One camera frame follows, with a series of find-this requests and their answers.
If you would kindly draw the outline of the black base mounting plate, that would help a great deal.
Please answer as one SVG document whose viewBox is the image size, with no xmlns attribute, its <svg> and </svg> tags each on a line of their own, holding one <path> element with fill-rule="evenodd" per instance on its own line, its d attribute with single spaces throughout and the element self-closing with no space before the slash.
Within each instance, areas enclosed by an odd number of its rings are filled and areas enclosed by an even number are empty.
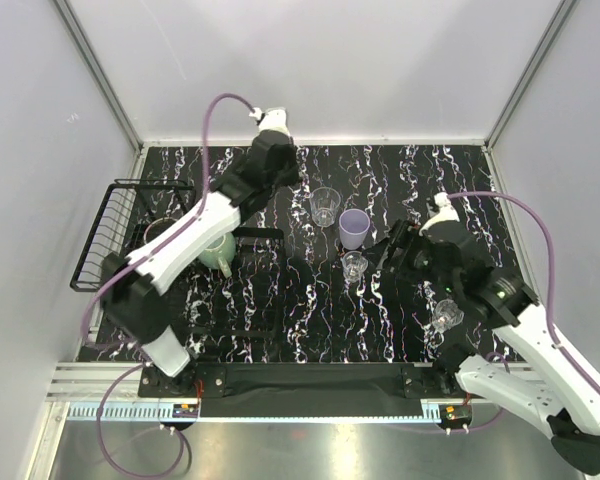
<svg viewBox="0 0 600 480">
<path fill-rule="evenodd" d="M 421 414 L 423 400 L 466 400 L 427 363 L 198 363 L 176 380 L 149 367 L 138 396 L 199 398 L 204 419 L 396 418 Z"/>
</svg>

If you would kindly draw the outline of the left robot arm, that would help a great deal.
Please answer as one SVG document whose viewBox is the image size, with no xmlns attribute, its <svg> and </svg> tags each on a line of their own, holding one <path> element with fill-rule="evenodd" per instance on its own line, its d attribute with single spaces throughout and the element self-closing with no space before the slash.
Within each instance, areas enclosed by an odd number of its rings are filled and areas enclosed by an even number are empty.
<svg viewBox="0 0 600 480">
<path fill-rule="evenodd" d="M 128 255 L 111 253 L 102 261 L 102 311 L 162 371 L 160 384 L 170 395 L 189 394 L 195 373 L 188 367 L 191 355 L 172 328 L 164 294 L 214 241 L 264 209 L 278 188 L 298 181 L 292 137 L 264 130 L 175 224 Z"/>
</svg>

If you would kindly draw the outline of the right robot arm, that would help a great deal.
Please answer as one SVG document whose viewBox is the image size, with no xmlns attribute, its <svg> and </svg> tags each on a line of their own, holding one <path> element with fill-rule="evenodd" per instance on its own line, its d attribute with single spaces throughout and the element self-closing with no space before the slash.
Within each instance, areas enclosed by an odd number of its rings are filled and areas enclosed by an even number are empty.
<svg viewBox="0 0 600 480">
<path fill-rule="evenodd" d="M 544 382 L 529 384 L 454 342 L 433 363 L 438 393 L 455 397 L 464 391 L 487 399 L 534 426 L 576 470 L 600 474 L 600 394 L 584 378 L 593 368 L 568 353 L 567 339 L 544 325 L 548 309 L 520 275 L 496 267 L 456 220 L 423 227 L 399 220 L 363 254 L 398 279 L 446 290 L 465 319 L 511 346 Z"/>
</svg>

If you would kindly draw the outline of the small clear glass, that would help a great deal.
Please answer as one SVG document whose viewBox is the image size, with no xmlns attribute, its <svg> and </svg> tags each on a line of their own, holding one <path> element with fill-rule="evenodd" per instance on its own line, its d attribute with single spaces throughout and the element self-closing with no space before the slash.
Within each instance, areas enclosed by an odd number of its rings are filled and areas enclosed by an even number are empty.
<svg viewBox="0 0 600 480">
<path fill-rule="evenodd" d="M 359 281 L 367 267 L 368 260 L 360 251 L 349 251 L 342 257 L 343 276 L 348 282 Z"/>
<path fill-rule="evenodd" d="M 433 311 L 432 328 L 438 333 L 444 333 L 451 328 L 461 324 L 464 320 L 464 312 L 452 299 L 438 302 Z"/>
</svg>

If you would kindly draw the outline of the lilac plastic cup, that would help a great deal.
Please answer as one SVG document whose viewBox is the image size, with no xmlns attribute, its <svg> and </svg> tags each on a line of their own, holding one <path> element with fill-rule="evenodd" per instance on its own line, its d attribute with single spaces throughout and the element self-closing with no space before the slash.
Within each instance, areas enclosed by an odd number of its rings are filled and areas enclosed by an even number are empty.
<svg viewBox="0 0 600 480">
<path fill-rule="evenodd" d="M 339 218 L 339 235 L 346 250 L 356 250 L 366 239 L 371 221 L 368 214 L 360 209 L 345 210 Z"/>
</svg>

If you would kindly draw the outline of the green glazed ceramic mug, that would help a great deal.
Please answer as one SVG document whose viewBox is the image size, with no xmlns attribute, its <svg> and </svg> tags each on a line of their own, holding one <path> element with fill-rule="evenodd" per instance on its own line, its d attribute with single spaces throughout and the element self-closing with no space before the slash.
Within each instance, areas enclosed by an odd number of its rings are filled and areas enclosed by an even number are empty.
<svg viewBox="0 0 600 480">
<path fill-rule="evenodd" d="M 232 276 L 231 264 L 236 255 L 236 241 L 231 233 L 217 238 L 197 257 L 210 270 L 219 271 L 225 278 Z"/>
</svg>

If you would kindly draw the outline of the black mug red inside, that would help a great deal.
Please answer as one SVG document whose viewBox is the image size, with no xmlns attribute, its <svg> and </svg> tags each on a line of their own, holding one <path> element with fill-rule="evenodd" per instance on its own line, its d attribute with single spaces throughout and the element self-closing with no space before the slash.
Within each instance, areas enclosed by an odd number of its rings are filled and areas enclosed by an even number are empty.
<svg viewBox="0 0 600 480">
<path fill-rule="evenodd" d="M 158 238 L 161 234 L 166 232 L 171 226 L 177 222 L 176 219 L 171 217 L 162 217 L 151 222 L 143 233 L 143 244 L 147 245 L 153 240 Z"/>
</svg>

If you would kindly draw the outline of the tall clear glass tumbler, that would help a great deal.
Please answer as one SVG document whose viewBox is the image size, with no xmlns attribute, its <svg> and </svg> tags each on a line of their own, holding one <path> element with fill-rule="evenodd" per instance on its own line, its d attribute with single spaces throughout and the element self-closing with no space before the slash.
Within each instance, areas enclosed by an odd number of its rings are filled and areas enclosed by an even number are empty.
<svg viewBox="0 0 600 480">
<path fill-rule="evenodd" d="M 335 223 L 341 204 L 341 195 L 329 187 L 313 190 L 309 196 L 311 217 L 319 227 L 329 227 Z"/>
</svg>

